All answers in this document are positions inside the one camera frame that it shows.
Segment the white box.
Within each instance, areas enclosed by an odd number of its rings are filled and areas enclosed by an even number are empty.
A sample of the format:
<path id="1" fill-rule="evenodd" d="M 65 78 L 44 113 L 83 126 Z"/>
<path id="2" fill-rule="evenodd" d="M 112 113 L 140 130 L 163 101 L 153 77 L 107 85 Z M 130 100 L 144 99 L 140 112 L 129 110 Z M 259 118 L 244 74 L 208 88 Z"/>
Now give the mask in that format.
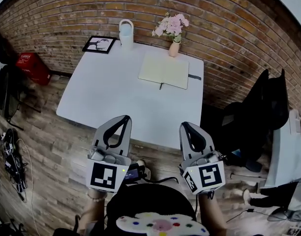
<path id="1" fill-rule="evenodd" d="M 301 121 L 298 110 L 292 109 L 289 112 L 289 123 L 291 135 L 296 135 L 301 132 Z"/>

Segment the black high-back office chair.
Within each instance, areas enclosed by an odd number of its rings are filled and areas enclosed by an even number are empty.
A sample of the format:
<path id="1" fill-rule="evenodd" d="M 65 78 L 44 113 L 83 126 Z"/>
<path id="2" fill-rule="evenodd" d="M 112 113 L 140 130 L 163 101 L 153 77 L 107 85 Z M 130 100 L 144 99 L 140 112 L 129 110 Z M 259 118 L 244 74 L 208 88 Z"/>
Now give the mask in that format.
<path id="1" fill-rule="evenodd" d="M 243 102 L 224 109 L 202 105 L 200 127 L 209 133 L 215 149 L 227 165 L 245 167 L 258 173 L 258 162 L 269 133 L 280 129 L 289 117 L 285 70 L 270 78 L 264 70 Z"/>

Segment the pink flower bouquet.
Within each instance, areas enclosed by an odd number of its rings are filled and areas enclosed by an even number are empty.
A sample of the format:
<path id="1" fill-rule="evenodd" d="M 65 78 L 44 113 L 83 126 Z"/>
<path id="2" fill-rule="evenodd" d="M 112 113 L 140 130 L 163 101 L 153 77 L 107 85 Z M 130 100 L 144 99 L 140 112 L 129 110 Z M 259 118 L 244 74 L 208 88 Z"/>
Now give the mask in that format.
<path id="1" fill-rule="evenodd" d="M 165 17 L 158 22 L 156 28 L 152 31 L 152 36 L 168 36 L 175 43 L 181 42 L 181 34 L 183 27 L 188 27 L 189 21 L 183 14 L 170 16 L 167 12 Z"/>

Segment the person's left forearm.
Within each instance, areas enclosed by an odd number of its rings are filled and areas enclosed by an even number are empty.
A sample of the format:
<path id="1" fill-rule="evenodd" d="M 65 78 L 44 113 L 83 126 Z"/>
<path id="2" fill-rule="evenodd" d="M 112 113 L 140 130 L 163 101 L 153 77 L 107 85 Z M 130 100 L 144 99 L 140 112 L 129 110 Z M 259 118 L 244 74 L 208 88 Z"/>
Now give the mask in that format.
<path id="1" fill-rule="evenodd" d="M 82 236 L 89 232 L 89 228 L 96 223 L 104 228 L 105 221 L 105 199 L 108 193 L 89 189 L 87 192 L 87 204 L 81 214 L 78 233 Z"/>

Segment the grey round stand base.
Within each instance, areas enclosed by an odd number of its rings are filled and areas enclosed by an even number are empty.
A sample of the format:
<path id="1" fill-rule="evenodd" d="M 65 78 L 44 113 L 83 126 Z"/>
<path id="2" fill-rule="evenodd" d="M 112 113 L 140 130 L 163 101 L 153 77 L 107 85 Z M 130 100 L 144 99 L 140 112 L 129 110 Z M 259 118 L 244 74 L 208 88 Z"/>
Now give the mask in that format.
<path id="1" fill-rule="evenodd" d="M 267 218 L 270 222 L 288 221 L 288 217 L 291 215 L 291 211 L 276 209 Z"/>

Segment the red plastic crate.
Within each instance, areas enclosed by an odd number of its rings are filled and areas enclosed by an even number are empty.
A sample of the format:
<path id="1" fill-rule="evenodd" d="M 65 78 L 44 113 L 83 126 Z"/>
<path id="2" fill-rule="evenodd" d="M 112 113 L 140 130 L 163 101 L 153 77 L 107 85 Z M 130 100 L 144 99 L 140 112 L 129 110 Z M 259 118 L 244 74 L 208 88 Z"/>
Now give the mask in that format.
<path id="1" fill-rule="evenodd" d="M 50 81 L 50 69 L 37 53 L 21 53 L 16 62 L 16 66 L 37 84 L 46 86 Z"/>

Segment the person's right forearm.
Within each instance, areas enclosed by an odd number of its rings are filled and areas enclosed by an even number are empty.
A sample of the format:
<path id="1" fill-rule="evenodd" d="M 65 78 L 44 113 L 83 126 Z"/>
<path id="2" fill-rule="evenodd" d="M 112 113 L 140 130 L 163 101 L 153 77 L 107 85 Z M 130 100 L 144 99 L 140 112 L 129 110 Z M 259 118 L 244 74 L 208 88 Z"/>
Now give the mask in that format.
<path id="1" fill-rule="evenodd" d="M 210 236 L 226 236 L 227 225 L 216 197 L 206 194 L 198 196 L 201 224 L 206 227 Z"/>

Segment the black picture frame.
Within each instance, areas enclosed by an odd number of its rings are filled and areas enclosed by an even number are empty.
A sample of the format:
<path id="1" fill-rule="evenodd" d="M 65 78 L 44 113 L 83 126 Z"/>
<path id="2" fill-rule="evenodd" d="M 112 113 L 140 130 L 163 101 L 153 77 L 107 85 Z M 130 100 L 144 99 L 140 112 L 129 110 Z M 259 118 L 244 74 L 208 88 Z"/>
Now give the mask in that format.
<path id="1" fill-rule="evenodd" d="M 82 48 L 83 52 L 108 54 L 116 42 L 114 37 L 91 36 Z"/>

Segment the person's beige trousers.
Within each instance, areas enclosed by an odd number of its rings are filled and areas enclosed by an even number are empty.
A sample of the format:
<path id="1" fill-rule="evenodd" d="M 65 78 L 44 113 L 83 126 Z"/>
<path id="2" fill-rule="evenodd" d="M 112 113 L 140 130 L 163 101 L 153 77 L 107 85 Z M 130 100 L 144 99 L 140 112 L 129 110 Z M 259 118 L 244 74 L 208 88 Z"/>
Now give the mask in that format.
<path id="1" fill-rule="evenodd" d="M 178 179 L 176 177 L 166 177 L 166 178 L 163 178 L 160 180 L 154 180 L 154 179 L 151 179 L 150 169 L 145 168 L 143 181 L 147 182 L 147 183 L 160 184 L 160 185 L 170 187 L 174 190 L 179 191 L 184 196 L 186 196 L 185 191 L 182 189 L 182 186 L 180 185 L 180 183 L 178 182 Z"/>

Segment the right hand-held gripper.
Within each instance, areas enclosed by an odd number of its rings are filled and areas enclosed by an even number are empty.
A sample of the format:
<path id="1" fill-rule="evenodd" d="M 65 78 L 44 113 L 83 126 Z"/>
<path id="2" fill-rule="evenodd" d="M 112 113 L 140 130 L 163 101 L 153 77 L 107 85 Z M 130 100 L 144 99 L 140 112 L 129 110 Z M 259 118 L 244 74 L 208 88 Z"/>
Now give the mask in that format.
<path id="1" fill-rule="evenodd" d="M 184 158 L 179 169 L 190 191 L 197 195 L 224 186 L 224 164 L 214 151 L 212 137 L 201 127 L 190 122 L 181 123 L 179 136 Z"/>

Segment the black device with screen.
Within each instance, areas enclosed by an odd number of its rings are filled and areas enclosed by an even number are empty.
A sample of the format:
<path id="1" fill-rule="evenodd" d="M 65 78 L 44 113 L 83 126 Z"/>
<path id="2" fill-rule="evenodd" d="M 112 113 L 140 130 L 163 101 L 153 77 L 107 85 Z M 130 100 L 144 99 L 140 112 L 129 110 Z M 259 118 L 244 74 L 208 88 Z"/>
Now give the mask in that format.
<path id="1" fill-rule="evenodd" d="M 146 176 L 145 166 L 138 163 L 131 164 L 128 168 L 126 175 L 124 176 L 124 184 L 132 184 L 138 180 L 143 179 Z"/>

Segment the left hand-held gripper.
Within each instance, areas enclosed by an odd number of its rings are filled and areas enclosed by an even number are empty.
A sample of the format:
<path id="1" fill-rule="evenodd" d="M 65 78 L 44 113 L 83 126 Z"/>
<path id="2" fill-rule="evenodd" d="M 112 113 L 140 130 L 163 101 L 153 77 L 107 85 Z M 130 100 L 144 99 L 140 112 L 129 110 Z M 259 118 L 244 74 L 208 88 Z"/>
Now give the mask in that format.
<path id="1" fill-rule="evenodd" d="M 118 191 L 132 162 L 128 157 L 131 130 L 129 116 L 115 117 L 96 130 L 87 155 L 87 187 L 112 193 Z"/>

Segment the peach vase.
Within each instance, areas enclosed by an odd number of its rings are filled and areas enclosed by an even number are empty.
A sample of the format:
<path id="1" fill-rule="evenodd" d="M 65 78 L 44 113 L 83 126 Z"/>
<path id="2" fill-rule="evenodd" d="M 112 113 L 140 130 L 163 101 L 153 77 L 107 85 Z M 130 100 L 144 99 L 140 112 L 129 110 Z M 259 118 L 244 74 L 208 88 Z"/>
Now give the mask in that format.
<path id="1" fill-rule="evenodd" d="M 169 56 L 175 58 L 179 53 L 179 48 L 180 48 L 180 42 L 173 41 L 168 51 Z"/>

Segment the notebook with dark cover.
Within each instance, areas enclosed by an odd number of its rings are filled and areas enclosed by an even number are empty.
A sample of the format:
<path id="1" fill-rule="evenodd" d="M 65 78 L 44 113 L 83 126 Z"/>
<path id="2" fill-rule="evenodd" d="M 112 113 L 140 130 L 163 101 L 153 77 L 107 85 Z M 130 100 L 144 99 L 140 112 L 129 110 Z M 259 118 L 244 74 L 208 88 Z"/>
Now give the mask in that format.
<path id="1" fill-rule="evenodd" d="M 146 52 L 138 78 L 187 89 L 188 78 L 202 80 L 202 77 L 190 74 L 189 67 L 188 61 L 176 60 L 155 52 Z"/>

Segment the light grey side desk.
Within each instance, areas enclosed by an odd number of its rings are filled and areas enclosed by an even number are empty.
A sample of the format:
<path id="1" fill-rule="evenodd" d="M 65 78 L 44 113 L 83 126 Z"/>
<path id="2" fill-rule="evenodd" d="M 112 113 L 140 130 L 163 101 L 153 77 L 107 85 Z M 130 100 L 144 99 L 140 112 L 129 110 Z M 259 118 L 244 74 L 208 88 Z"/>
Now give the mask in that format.
<path id="1" fill-rule="evenodd" d="M 259 188 L 274 188 L 301 178 L 301 133 L 290 134 L 287 122 L 273 132 L 272 157 L 268 176 Z"/>

